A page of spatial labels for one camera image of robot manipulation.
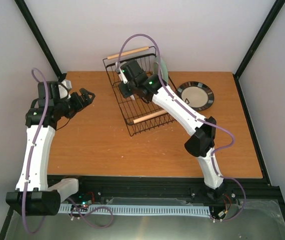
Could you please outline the black wire dish rack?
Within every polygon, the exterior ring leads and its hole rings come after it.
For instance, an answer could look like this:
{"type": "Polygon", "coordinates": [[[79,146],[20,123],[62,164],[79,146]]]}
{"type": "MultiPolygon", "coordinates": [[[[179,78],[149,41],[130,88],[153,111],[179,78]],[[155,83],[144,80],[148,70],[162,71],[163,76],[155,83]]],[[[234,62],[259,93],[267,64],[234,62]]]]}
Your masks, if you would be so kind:
{"type": "MultiPolygon", "coordinates": [[[[120,63],[124,64],[130,60],[135,60],[146,72],[147,76],[151,76],[153,74],[153,62],[155,57],[156,48],[154,46],[147,46],[131,50],[130,54],[121,57],[120,63]]],[[[146,132],[174,122],[175,119],[170,114],[162,113],[161,115],[153,116],[150,119],[134,123],[134,120],[146,117],[150,114],[155,114],[161,111],[162,108],[152,102],[145,103],[136,95],[134,96],[135,100],[131,100],[130,97],[124,98],[121,95],[118,88],[121,80],[116,73],[117,59],[118,55],[115,54],[104,58],[102,61],[129,135],[132,137],[138,133],[146,132]]]]}

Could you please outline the mint green flower plate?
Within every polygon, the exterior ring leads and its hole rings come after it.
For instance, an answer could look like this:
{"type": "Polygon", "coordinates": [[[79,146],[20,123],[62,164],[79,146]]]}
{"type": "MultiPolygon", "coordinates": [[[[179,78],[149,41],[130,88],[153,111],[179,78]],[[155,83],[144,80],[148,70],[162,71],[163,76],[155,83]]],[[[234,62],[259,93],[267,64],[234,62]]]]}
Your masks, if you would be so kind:
{"type": "Polygon", "coordinates": [[[156,56],[153,61],[152,65],[152,72],[153,74],[158,74],[158,71],[160,69],[161,77],[166,84],[169,83],[169,73],[167,69],[166,62],[160,57],[156,56]]]}

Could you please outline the black rimmed beige plate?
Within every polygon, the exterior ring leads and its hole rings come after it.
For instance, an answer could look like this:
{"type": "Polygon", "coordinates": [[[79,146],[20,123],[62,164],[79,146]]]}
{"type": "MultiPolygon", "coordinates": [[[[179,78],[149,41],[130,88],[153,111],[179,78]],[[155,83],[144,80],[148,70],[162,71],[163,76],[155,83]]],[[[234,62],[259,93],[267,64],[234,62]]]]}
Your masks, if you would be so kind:
{"type": "Polygon", "coordinates": [[[177,88],[176,94],[197,112],[209,109],[215,101],[212,89],[197,81],[188,81],[181,84],[177,88]]]}

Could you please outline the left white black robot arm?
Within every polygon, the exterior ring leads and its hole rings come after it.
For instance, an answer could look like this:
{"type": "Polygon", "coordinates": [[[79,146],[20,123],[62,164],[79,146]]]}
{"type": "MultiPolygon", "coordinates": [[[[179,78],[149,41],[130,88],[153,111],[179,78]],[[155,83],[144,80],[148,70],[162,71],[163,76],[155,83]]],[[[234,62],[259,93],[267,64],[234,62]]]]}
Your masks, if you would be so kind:
{"type": "Polygon", "coordinates": [[[87,195],[87,189],[75,178],[48,186],[49,155],[58,121],[62,117],[71,120],[95,99],[95,94],[84,88],[78,92],[71,89],[69,80],[40,82],[38,97],[25,115],[27,143],[23,167],[15,190],[5,197],[6,203],[21,216],[54,216],[68,197],[79,202],[87,195]]]}

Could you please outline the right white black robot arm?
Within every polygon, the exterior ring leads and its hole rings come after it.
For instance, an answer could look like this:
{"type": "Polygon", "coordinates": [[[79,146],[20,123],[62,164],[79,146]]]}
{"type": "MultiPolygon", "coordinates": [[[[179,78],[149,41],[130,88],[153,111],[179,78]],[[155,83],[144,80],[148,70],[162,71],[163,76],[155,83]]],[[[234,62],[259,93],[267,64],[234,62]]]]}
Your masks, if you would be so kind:
{"type": "Polygon", "coordinates": [[[185,129],[190,138],[185,142],[186,151],[197,158],[207,188],[207,196],[214,200],[223,193],[224,179],[216,166],[214,156],[216,120],[206,118],[179,98],[166,83],[161,73],[147,75],[136,60],[115,63],[121,80],[120,91],[124,98],[132,95],[145,102],[152,102],[170,114],[185,129]]]}

